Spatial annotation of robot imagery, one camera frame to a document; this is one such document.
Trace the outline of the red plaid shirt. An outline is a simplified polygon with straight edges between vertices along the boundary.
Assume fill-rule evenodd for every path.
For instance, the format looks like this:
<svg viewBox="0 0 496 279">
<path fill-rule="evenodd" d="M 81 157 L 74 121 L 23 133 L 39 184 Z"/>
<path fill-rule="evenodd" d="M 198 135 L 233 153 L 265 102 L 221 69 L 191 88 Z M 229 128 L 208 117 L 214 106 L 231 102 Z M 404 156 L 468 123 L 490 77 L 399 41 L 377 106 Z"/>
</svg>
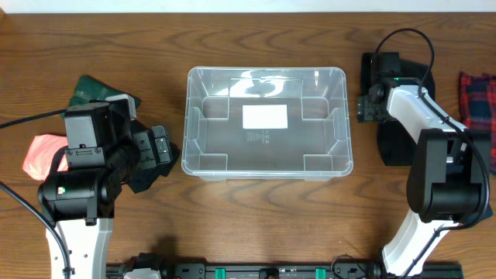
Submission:
<svg viewBox="0 0 496 279">
<path fill-rule="evenodd" d="M 459 100 L 462 123 L 469 129 L 490 133 L 490 172 L 495 174 L 495 76 L 472 76 L 464 72 L 459 77 Z"/>
</svg>

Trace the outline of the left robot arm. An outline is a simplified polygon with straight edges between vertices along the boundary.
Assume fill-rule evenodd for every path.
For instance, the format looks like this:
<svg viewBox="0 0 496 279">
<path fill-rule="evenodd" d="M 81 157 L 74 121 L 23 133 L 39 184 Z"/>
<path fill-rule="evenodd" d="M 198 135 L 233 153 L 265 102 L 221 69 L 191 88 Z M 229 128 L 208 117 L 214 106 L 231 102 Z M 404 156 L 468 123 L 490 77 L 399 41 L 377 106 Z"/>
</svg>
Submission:
<svg viewBox="0 0 496 279">
<path fill-rule="evenodd" d="M 167 176 L 180 155 L 163 126 L 136 121 L 131 100 L 90 102 L 64 113 L 68 145 L 54 156 L 38 190 L 47 220 L 53 278 L 103 278 L 115 201 L 122 186 L 135 193 Z"/>
</svg>

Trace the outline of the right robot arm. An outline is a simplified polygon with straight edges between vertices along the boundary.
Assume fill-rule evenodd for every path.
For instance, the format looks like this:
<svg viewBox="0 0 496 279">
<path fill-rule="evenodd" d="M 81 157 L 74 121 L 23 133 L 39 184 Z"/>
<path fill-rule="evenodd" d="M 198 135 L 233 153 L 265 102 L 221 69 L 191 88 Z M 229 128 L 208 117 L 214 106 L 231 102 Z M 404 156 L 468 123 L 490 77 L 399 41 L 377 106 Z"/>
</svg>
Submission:
<svg viewBox="0 0 496 279">
<path fill-rule="evenodd" d="M 396 120 L 415 142 L 406 185 L 408 214 L 381 252 L 385 272 L 415 276 L 447 233 L 484 219 L 490 139 L 452 119 L 418 78 L 370 79 L 357 104 L 360 122 Z"/>
</svg>

